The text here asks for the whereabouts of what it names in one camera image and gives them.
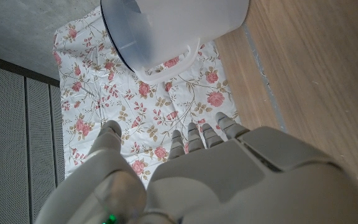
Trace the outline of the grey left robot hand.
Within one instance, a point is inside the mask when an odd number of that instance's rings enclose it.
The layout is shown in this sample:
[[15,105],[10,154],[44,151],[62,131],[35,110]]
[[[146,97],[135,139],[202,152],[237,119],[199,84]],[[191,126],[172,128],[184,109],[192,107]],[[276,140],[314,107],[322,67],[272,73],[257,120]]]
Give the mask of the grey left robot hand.
[[332,157],[274,128],[216,121],[226,139],[190,123],[184,145],[175,131],[147,185],[106,122],[37,223],[358,223],[358,184]]

